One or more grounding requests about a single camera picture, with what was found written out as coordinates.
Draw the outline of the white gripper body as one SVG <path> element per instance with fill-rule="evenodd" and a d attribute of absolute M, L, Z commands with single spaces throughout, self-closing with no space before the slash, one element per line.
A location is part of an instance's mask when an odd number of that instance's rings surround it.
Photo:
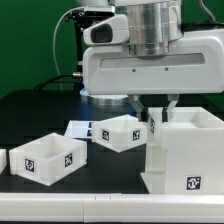
<path fill-rule="evenodd" d="M 161 56 L 133 57 L 125 45 L 90 47 L 83 81 L 99 95 L 223 92 L 224 29 L 187 32 Z"/>

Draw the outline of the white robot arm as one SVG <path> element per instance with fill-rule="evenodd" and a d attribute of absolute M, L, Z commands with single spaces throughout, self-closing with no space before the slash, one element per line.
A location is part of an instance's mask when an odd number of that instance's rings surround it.
<path fill-rule="evenodd" d="M 224 29 L 182 30 L 182 0 L 78 0 L 84 29 L 83 81 L 91 95 L 127 95 L 147 118 L 140 95 L 224 91 Z"/>

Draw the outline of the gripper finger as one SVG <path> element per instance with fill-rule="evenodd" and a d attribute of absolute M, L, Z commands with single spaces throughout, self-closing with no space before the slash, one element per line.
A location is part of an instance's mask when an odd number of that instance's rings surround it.
<path fill-rule="evenodd" d="M 141 103 L 138 95 L 130 95 L 129 101 L 132 107 L 137 113 L 138 120 L 140 122 L 148 121 L 148 109 Z"/>
<path fill-rule="evenodd" d="M 172 111 L 175 108 L 175 106 L 179 100 L 178 94 L 168 94 L 167 97 L 168 97 L 169 104 L 167 107 L 162 108 L 162 121 L 163 122 L 168 122 L 172 118 Z"/>

